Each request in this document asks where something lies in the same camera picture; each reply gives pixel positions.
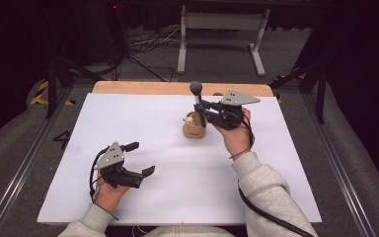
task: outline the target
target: metal stand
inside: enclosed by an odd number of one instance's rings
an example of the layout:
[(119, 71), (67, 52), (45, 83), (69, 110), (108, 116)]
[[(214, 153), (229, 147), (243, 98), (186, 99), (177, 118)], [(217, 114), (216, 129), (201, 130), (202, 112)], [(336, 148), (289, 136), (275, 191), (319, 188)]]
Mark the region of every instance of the metal stand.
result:
[(250, 51), (255, 62), (258, 75), (265, 76), (265, 70), (258, 50), (264, 35), (266, 22), (269, 15), (269, 9), (263, 14), (213, 14), (213, 13), (191, 13), (187, 12), (186, 6), (183, 6), (181, 15), (181, 45), (180, 55), (178, 58), (178, 74), (184, 74), (186, 71), (187, 57), (187, 29), (222, 29), (222, 30), (241, 30), (257, 31), (257, 40), (250, 43)]
[(73, 77), (67, 67), (60, 62), (59, 45), (56, 33), (51, 27), (51, 23), (46, 17), (46, 12), (40, 1), (27, 1), (27, 7), (32, 20), (36, 22), (40, 35), (40, 45), (43, 47), (47, 59), (47, 79), (48, 79), (48, 110), (46, 118), (50, 118), (55, 111), (57, 104), (56, 78), (63, 87), (72, 87)]
[(310, 93), (316, 83), (319, 82), (318, 85), (318, 95), (316, 100), (316, 116), (319, 119), (320, 123), (324, 123), (323, 120), (323, 106), (325, 101), (325, 89), (326, 89), (326, 81), (327, 81), (327, 72), (325, 71), (323, 66), (317, 66), (316, 64), (305, 66), (304, 68), (297, 69), (287, 76), (279, 79), (278, 81), (274, 81), (269, 84), (271, 89), (276, 89), (279, 86), (293, 80), (294, 78), (307, 73), (304, 77), (304, 80), (298, 86), (300, 93)]

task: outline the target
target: hand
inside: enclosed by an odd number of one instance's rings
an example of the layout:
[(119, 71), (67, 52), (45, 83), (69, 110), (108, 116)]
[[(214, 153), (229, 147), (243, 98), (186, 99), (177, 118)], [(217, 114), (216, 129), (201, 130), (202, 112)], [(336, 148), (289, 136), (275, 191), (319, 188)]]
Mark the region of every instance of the hand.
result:
[[(245, 108), (242, 108), (242, 111), (245, 115), (244, 121), (249, 124), (251, 112)], [(249, 132), (244, 124), (241, 123), (238, 128), (232, 130), (226, 130), (218, 126), (215, 126), (215, 128), (223, 135), (224, 145), (233, 160), (251, 151)]]
[(95, 204), (105, 209), (109, 213), (113, 213), (118, 206), (122, 196), (130, 189), (130, 187), (120, 186), (114, 188), (110, 184), (106, 183), (104, 179), (97, 181), (97, 186), (100, 187)]

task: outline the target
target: black wire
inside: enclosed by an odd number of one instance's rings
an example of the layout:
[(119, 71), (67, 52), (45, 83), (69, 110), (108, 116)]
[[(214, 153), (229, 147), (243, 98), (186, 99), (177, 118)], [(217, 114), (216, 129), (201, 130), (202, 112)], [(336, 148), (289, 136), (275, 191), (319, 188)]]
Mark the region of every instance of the black wire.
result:
[(115, 72), (115, 81), (118, 79), (118, 77), (121, 77), (122, 72), (122, 61), (119, 63), (119, 71)]
[(162, 80), (162, 81), (164, 81), (164, 82), (167, 82), (167, 81), (166, 81), (165, 79), (163, 79), (161, 76), (159, 76), (158, 74), (156, 74), (154, 71), (150, 70), (150, 68), (156, 68), (156, 69), (171, 69), (171, 70), (172, 70), (172, 74), (171, 74), (171, 77), (170, 77), (170, 82), (172, 81), (172, 78), (173, 78), (173, 76), (174, 76), (174, 72), (175, 72), (174, 68), (172, 68), (172, 67), (151, 67), (151, 66), (145, 66), (145, 65), (143, 65), (141, 62), (139, 62), (137, 59), (135, 59), (134, 57), (132, 57), (132, 56), (130, 56), (130, 55), (127, 56), (127, 59), (128, 59), (130, 62), (132, 62), (132, 63), (134, 63), (134, 64), (137, 64), (137, 65), (143, 67), (144, 69), (146, 69), (147, 71), (149, 71), (150, 73), (152, 73), (153, 75), (155, 75), (157, 78), (159, 78), (160, 80)]
[[(249, 139), (250, 139), (250, 143), (251, 143), (251, 148), (252, 146), (254, 145), (255, 143), (255, 136), (254, 136), (254, 133), (252, 132), (252, 127), (251, 127), (251, 122), (249, 120), (249, 118), (243, 114), (244, 118), (246, 118), (247, 121), (245, 121), (244, 119), (242, 119), (242, 123), (244, 124), (244, 126), (246, 127), (246, 129), (248, 130), (249, 132)], [(245, 195), (243, 194), (242, 190), (240, 188), (239, 189), (239, 195), (241, 196), (242, 198), (242, 201), (251, 209), (253, 210), (254, 212), (256, 212), (258, 215), (261, 215), (263, 216), (264, 218), (274, 222), (275, 224), (277, 225), (280, 225), (296, 234), (299, 234), (301, 236), (306, 236), (306, 237), (313, 237), (313, 235), (309, 234), (308, 232), (298, 228), (297, 226), (295, 225), (292, 225), (284, 220), (281, 220), (259, 208), (257, 208), (254, 204), (252, 204), (247, 197), (245, 197)]]
[[(114, 71), (118, 67), (118, 65), (119, 65), (119, 62), (114, 63), (114, 65), (109, 66), (108, 68), (102, 69), (100, 71), (92, 71), (92, 73), (94, 73), (95, 75), (98, 75), (98, 76), (105, 75), (109, 72)], [(89, 77), (89, 76), (84, 75), (80, 72), (71, 71), (70, 73), (76, 78), (88, 78)]]
[(118, 74), (116, 74), (116, 68), (115, 68), (115, 70), (114, 70), (114, 74), (115, 74), (115, 76), (114, 76), (114, 80), (117, 81), (117, 79), (118, 79)]
[(97, 164), (97, 161), (98, 161), (98, 158), (100, 158), (100, 156), (104, 153), (106, 153), (106, 151), (109, 149), (110, 147), (108, 146), (107, 148), (103, 149), (102, 151), (100, 151), (100, 153), (98, 153), (97, 157), (95, 157), (94, 159), (94, 162), (92, 163), (92, 167), (91, 167), (91, 174), (89, 175), (89, 194), (91, 195), (91, 199), (92, 197), (94, 196), (94, 193), (95, 193), (95, 189), (93, 187), (94, 185), (94, 167), (95, 165)]
[[(134, 49), (132, 50), (133, 52), (144, 52), (144, 53), (146, 53), (146, 52), (152, 51), (153, 49), (157, 48), (158, 46), (170, 43), (171, 40), (173, 40), (178, 34), (179, 34), (178, 30), (174, 30), (174, 31), (167, 32), (167, 33), (159, 33), (159, 35), (156, 36), (155, 38), (152, 38), (152, 36), (154, 35), (154, 34), (152, 34), (150, 37), (148, 37), (146, 39), (141, 38), (141, 40), (134, 40), (129, 45), (134, 47)], [(165, 38), (168, 38), (171, 40), (168, 40), (166, 42), (161, 42)]]
[(97, 182), (98, 180), (100, 180), (102, 178), (102, 176), (98, 177), (98, 179), (96, 179), (95, 181), (92, 182), (92, 184), (94, 185), (95, 182)]
[(94, 81), (105, 81), (106, 80), (106, 79), (98, 76), (97, 74), (93, 73), (92, 71), (86, 69), (85, 67), (77, 64), (76, 62), (71, 61), (68, 58), (65, 58), (62, 56), (59, 56), (58, 58), (60, 59), (61, 62), (65, 63), (66, 65), (69, 65), (70, 67), (73, 67), (75, 70), (79, 71), (80, 73), (87, 75), (89, 78), (91, 78)]
[(293, 224), (290, 224), (284, 220), (281, 220), (259, 208), (257, 208), (255, 205), (253, 205), (247, 197), (245, 197), (245, 195), (243, 194), (242, 190), (240, 188), (239, 189), (239, 195), (241, 196), (242, 198), (242, 201), (245, 203), (245, 205), (247, 205), (251, 210), (253, 210), (254, 212), (256, 212), (258, 215), (261, 215), (263, 216), (264, 218), (272, 221), (273, 223), (279, 225), (279, 226), (282, 226), (284, 227), (285, 229), (288, 229), (300, 236), (306, 236), (306, 237), (313, 237), (313, 235), (311, 235), (310, 233), (308, 233), (307, 231), (304, 231), (300, 228), (298, 228), (297, 226), (293, 225)]

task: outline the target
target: wrist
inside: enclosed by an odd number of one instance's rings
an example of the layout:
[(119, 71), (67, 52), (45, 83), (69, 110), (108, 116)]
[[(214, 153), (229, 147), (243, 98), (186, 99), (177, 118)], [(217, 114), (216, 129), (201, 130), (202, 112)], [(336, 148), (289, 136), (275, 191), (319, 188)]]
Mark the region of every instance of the wrist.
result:
[(105, 211), (106, 213), (108, 213), (112, 218), (118, 220), (118, 218), (117, 218), (115, 215), (113, 215), (113, 212), (114, 212), (114, 211), (109, 211), (109, 210), (107, 210), (105, 207), (99, 205), (96, 201), (94, 201), (94, 205), (96, 205), (96, 206), (99, 207), (101, 210), (103, 210), (103, 211)]
[(113, 213), (119, 204), (120, 198), (97, 197), (95, 204), (109, 213)]
[(232, 154), (230, 153), (231, 157), (229, 159), (233, 159), (234, 161), (237, 160), (239, 157), (243, 156), (244, 154), (248, 153), (251, 151), (251, 148), (248, 147), (246, 148), (245, 150), (239, 152), (239, 153), (236, 153), (236, 154)]

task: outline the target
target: white tabletop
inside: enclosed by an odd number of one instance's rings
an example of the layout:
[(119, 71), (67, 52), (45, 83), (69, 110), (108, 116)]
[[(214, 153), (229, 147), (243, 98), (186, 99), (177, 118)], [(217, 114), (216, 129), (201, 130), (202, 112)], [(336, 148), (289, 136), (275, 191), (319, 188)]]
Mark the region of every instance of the white tabletop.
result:
[[(124, 167), (156, 170), (122, 198), (112, 225), (244, 224), (244, 204), (221, 135), (211, 124), (202, 139), (183, 135), (183, 118), (193, 103), (193, 96), (89, 94), (38, 222), (81, 218), (91, 201), (88, 180), (96, 155), (114, 141), (138, 141), (138, 149), (125, 153)], [(277, 100), (262, 97), (246, 108), (256, 136), (253, 151), (287, 181), (309, 221), (322, 221)]]

